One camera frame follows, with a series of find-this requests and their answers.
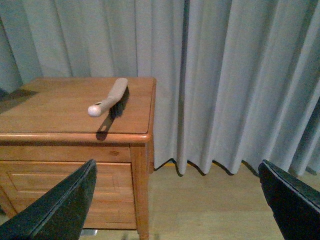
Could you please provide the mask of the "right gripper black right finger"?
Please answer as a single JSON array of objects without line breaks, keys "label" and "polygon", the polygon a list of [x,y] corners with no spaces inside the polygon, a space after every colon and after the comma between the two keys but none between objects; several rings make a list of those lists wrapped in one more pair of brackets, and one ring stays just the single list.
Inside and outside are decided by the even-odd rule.
[{"label": "right gripper black right finger", "polygon": [[320,192],[273,163],[258,166],[267,204],[285,240],[320,238]]}]

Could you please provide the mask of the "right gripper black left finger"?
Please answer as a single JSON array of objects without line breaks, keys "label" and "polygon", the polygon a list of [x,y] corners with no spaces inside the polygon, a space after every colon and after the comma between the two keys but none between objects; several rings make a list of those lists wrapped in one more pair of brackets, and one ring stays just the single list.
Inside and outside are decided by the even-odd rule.
[{"label": "right gripper black left finger", "polygon": [[0,226],[2,240],[78,240],[91,206],[97,164],[91,159]]}]

